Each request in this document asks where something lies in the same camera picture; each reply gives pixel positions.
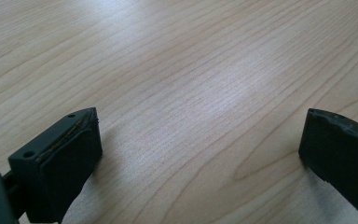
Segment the light wood surface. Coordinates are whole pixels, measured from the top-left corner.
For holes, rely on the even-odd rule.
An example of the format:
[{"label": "light wood surface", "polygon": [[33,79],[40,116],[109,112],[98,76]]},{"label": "light wood surface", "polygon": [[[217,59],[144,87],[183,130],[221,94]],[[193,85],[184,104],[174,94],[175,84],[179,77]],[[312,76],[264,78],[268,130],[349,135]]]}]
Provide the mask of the light wood surface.
[{"label": "light wood surface", "polygon": [[297,155],[309,107],[358,121],[358,0],[0,1],[0,172],[90,106],[63,223],[358,223]]}]

